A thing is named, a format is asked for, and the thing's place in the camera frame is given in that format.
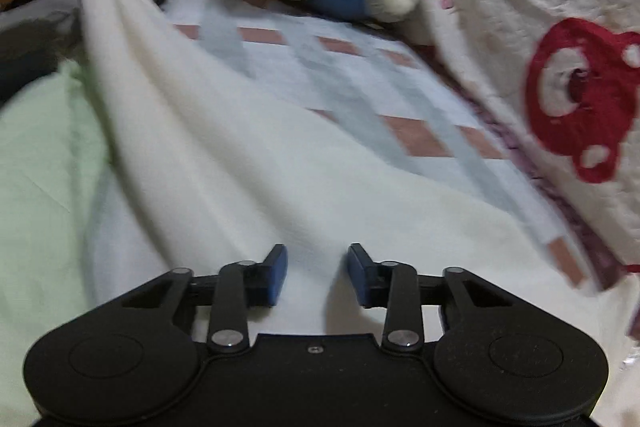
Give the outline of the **cream fleece zip jacket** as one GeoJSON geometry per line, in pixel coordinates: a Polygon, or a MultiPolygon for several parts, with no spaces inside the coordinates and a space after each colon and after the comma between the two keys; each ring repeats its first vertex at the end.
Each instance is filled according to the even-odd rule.
{"type": "Polygon", "coordinates": [[[168,262],[200,274],[277,243],[290,261],[267,332],[349,333],[361,314],[343,258],[360,243],[423,272],[461,265],[601,334],[505,212],[391,166],[335,124],[206,53],[152,0],[81,0],[82,29],[126,187],[168,262]]]}

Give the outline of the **checkered grey pink blanket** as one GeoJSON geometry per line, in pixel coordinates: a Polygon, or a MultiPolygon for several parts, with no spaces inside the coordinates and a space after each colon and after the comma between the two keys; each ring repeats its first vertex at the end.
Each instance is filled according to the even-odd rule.
{"type": "Polygon", "coordinates": [[[260,89],[332,120],[390,165],[511,213],[570,283],[596,285],[584,244],[536,176],[405,43],[278,0],[166,0],[164,12],[260,89]]]}

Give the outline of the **light green bed sheet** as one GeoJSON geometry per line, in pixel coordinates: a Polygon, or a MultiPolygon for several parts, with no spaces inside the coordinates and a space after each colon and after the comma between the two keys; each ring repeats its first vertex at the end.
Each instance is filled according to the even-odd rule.
{"type": "Polygon", "coordinates": [[[38,414],[23,383],[30,346],[88,309],[84,249],[107,146],[86,92],[87,69],[65,61],[1,111],[1,422],[38,414]]]}

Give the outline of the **white bear print quilt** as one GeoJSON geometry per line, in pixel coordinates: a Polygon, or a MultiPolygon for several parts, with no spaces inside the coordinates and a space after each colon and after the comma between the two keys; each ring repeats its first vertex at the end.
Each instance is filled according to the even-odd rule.
{"type": "Polygon", "coordinates": [[[573,225],[598,282],[639,264],[639,0],[421,0],[429,41],[573,225]]]}

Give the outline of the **grey garment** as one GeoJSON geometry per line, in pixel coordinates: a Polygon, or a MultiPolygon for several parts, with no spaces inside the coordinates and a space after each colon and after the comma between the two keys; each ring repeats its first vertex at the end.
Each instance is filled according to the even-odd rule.
{"type": "Polygon", "coordinates": [[[66,60],[87,61],[81,0],[34,0],[1,14],[1,102],[66,60]]]}

